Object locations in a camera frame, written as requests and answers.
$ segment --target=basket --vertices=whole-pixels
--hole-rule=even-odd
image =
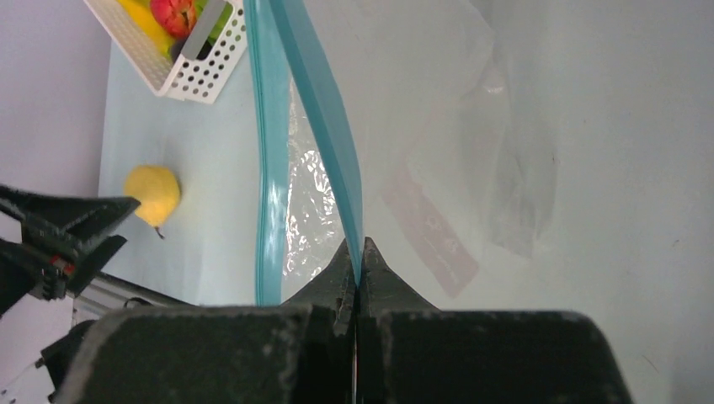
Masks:
[[[248,45],[242,0],[210,0],[173,64],[116,0],[84,2],[158,97],[213,104]],[[232,15],[210,55],[200,61],[200,48],[226,3],[232,6]]]

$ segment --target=pear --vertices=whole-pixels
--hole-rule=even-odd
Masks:
[[[141,202],[134,214],[163,239],[160,228],[181,200],[179,181],[171,170],[153,165],[134,167],[124,182],[124,194]]]

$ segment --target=apple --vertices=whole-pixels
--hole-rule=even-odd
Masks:
[[[193,0],[151,0],[150,7],[154,19],[177,40],[187,38],[196,25]]]

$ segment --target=robotic claw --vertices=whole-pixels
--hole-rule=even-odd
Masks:
[[[62,198],[0,184],[0,211],[22,227],[21,243],[0,238],[0,317],[25,295],[80,295],[126,243],[110,234],[138,206],[133,198]]]

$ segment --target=teal zipper strip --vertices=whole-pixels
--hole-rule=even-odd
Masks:
[[[270,8],[265,6],[264,0],[243,3],[260,148],[255,303],[277,306],[282,302],[288,206],[290,79],[275,19]]]
[[[354,278],[360,284],[365,247],[362,180],[342,96],[302,0],[266,1],[272,9],[285,57],[330,178]]]

